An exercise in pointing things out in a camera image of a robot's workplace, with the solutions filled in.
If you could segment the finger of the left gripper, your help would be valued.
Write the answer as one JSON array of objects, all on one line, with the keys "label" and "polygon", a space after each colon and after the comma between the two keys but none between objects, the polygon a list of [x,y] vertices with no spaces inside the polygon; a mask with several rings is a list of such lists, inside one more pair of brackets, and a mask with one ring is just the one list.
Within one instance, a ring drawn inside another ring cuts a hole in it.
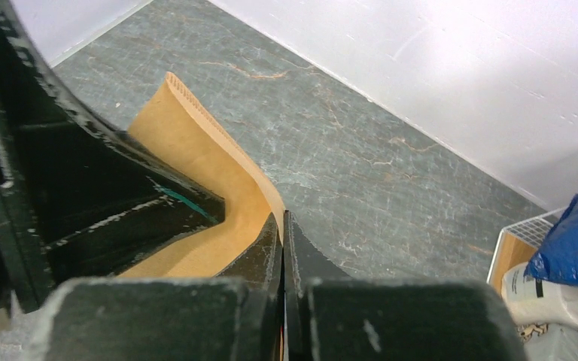
[{"label": "finger of the left gripper", "polygon": [[118,275],[225,218],[215,195],[78,99],[0,1],[0,308]]}]

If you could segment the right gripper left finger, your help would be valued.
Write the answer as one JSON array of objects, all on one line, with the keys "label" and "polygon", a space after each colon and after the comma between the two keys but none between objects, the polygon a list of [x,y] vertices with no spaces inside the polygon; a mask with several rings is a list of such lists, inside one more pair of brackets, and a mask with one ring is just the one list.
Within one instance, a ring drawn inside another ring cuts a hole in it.
[{"label": "right gripper left finger", "polygon": [[39,319],[42,360],[280,360],[282,246],[273,216],[212,278],[80,278]]}]

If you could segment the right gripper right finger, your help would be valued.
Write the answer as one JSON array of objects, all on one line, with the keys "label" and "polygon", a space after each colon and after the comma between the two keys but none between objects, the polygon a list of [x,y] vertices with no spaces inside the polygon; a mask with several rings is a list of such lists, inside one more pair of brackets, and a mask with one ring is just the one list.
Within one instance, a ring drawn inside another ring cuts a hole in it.
[{"label": "right gripper right finger", "polygon": [[284,215],[291,360],[524,360],[501,297],[455,278],[353,278]]}]

